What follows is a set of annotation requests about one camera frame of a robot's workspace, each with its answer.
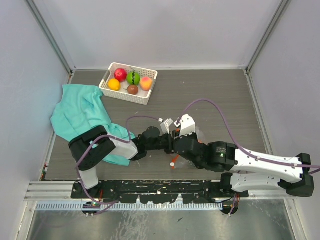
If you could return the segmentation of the clear zip bag orange seal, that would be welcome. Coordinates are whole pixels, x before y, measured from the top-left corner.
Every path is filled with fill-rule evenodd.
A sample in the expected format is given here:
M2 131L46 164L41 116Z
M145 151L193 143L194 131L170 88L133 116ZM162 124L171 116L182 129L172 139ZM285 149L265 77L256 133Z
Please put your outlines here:
M174 139L171 169L204 169L202 151L207 143L204 133L198 126L195 127L195 132Z

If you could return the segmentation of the brown fake kiwi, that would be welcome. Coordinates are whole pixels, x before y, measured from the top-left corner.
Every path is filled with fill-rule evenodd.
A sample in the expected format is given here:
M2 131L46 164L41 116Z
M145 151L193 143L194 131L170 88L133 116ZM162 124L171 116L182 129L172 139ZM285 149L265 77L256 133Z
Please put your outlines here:
M137 95L139 92L139 88L136 85L132 84L127 87L127 92L131 95Z

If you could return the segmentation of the fake peach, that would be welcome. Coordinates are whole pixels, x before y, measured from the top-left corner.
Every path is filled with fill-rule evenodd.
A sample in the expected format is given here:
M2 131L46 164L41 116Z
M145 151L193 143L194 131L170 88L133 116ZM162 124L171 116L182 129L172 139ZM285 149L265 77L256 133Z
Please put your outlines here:
M149 91L152 87L152 84L153 84L153 79L148 76L142 77L139 82L140 88L143 91Z

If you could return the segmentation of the green fake fruit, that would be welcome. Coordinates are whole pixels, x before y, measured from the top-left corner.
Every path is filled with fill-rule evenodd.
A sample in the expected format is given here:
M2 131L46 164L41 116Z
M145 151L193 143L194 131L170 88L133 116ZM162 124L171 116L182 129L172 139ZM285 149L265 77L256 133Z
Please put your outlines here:
M138 72L129 72L126 76L126 81L129 85L138 86L140 84L141 76Z

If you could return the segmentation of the yellow fake lemon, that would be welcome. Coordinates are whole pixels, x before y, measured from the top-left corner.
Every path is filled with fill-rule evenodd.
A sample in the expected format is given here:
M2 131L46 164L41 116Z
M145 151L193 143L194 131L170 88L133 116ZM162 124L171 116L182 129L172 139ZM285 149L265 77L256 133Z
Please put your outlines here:
M115 78L109 79L107 86L112 91L119 91L121 89L121 83Z

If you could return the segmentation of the red fake apple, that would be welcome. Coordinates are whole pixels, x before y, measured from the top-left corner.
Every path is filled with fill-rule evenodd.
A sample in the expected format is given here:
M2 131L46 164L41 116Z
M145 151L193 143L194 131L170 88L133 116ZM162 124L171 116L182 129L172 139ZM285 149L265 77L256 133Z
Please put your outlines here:
M127 72L125 69L123 68L117 68L115 71L114 71L114 78L116 80L118 80L119 82L124 82L126 79L127 79Z

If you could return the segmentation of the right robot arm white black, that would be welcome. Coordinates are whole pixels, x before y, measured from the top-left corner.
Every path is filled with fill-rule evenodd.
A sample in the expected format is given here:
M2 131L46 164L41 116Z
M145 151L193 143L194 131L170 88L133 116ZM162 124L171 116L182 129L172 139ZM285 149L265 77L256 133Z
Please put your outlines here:
M294 197L311 197L315 184L310 156L281 157L255 152L223 141L200 143L182 136L173 151L196 168L221 173L219 191L225 197L249 190L284 189Z

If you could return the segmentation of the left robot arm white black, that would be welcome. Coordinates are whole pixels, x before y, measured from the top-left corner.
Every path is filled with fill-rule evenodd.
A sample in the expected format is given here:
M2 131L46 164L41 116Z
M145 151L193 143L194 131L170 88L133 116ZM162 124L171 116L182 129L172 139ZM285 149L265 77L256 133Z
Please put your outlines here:
M129 161L138 161L146 157L148 151L163 150L173 152L173 137L170 133L160 135L154 126L147 128L138 137L127 141L109 134L99 125L79 135L68 144L76 161L76 170L82 183L82 192L88 198L100 193L96 166L107 156L123 157Z

